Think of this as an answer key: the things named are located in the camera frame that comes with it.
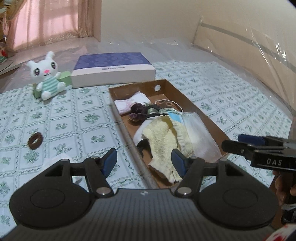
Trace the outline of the person's right hand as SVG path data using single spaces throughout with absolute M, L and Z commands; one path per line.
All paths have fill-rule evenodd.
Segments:
M 276 177 L 274 187 L 276 189 L 278 204 L 279 206 L 282 206 L 288 194 L 295 196 L 295 186 L 287 186 L 284 182 L 284 178 L 290 176 L 290 173 L 273 171 L 273 175 Z

